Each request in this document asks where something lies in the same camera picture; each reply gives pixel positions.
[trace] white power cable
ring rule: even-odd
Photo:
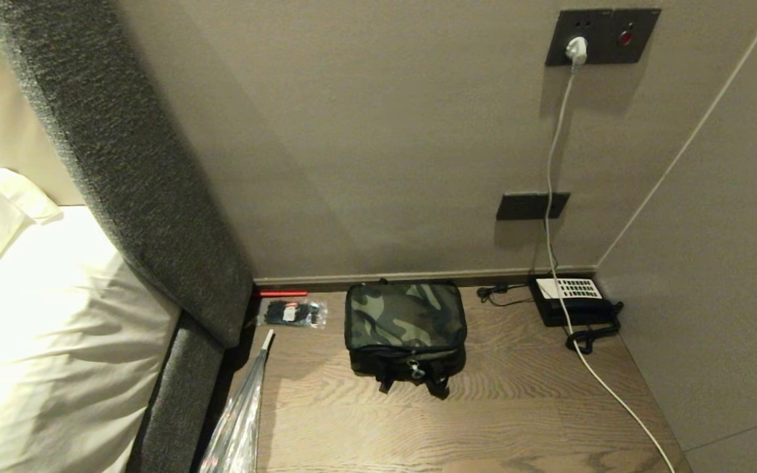
[[[565,94],[562,96],[562,105],[559,107],[559,117],[557,119],[557,128],[556,131],[553,133],[553,140],[551,141],[551,150],[549,153],[547,153],[547,209],[545,210],[545,239],[547,241],[547,260],[549,260],[549,263],[551,264],[551,273],[553,275],[553,285],[557,288],[557,297],[559,299],[559,303],[562,306],[562,311],[565,313],[565,321],[568,323],[568,334],[574,334],[574,329],[571,327],[571,315],[568,314],[568,308],[565,306],[565,300],[562,298],[562,290],[560,290],[559,287],[559,279],[557,278],[557,268],[556,265],[553,263],[553,249],[551,246],[551,225],[549,222],[549,216],[551,213],[551,206],[553,203],[553,185],[551,185],[551,164],[553,162],[553,155],[555,155],[557,150],[557,143],[559,141],[559,133],[562,131],[562,118],[565,117],[565,106],[568,104],[568,96],[571,94],[571,85],[574,83],[574,78],[577,75],[577,69],[580,68],[580,65],[577,65],[577,67],[573,67],[571,69],[571,76],[568,78],[568,86],[565,87]],[[598,383],[601,383],[601,386],[604,387],[604,389],[607,390],[607,392],[612,395],[613,398],[615,398],[616,401],[618,401],[618,404],[621,404],[621,406],[627,410],[627,412],[633,416],[633,418],[636,420],[636,422],[639,423],[640,427],[644,431],[644,434],[647,434],[648,437],[650,437],[650,440],[652,443],[656,446],[656,449],[658,449],[658,452],[662,455],[662,459],[664,459],[664,463],[668,465],[668,470],[670,470],[670,473],[676,473],[676,470],[674,470],[674,466],[670,463],[670,460],[668,459],[668,456],[665,455],[664,450],[662,449],[661,445],[658,444],[658,441],[653,436],[652,433],[650,433],[650,430],[647,428],[647,426],[644,425],[644,422],[639,418],[639,416],[636,415],[636,413],[633,412],[633,409],[630,409],[630,407],[627,405],[626,402],[624,402],[621,397],[618,396],[618,394],[615,394],[615,392],[607,386],[607,383],[604,382],[604,380],[601,380],[601,377],[595,373],[594,369],[592,369],[591,366],[589,366],[589,362],[586,361],[586,358],[583,356],[583,353],[580,352],[580,347],[577,344],[577,341],[574,341],[574,351],[577,352],[577,356],[580,356],[580,361],[583,362],[583,366],[588,369],[589,373],[591,373],[592,376],[595,377]]]

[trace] white bedsheet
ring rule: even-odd
[[[0,471],[123,471],[179,309],[85,207],[0,258]]]

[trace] telephone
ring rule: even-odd
[[[602,336],[612,336],[618,333],[621,324],[618,322],[618,312],[624,304],[613,304],[601,294],[597,285],[591,279],[557,278],[559,292],[568,308],[571,325],[608,325],[602,328],[587,328],[576,330],[565,341],[565,346],[574,349],[574,341],[583,342],[580,352],[592,352],[592,342]],[[557,287],[554,279],[538,278],[530,282],[531,294],[534,296],[541,321],[547,327],[565,327],[565,311],[559,302]]]

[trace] umbrella handle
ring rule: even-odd
[[[262,350],[267,350],[267,348],[270,347],[271,340],[273,340],[273,329],[267,331],[267,336],[265,337],[265,342],[264,342],[264,344],[262,344]]]

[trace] white plug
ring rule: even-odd
[[[586,38],[583,36],[578,36],[568,42],[568,45],[565,46],[565,56],[568,56],[568,59],[571,60],[571,72],[577,72],[577,69],[580,69],[580,66],[583,66],[586,63],[586,58],[589,57],[589,54],[586,52],[586,49],[588,48],[588,43],[586,43]]]

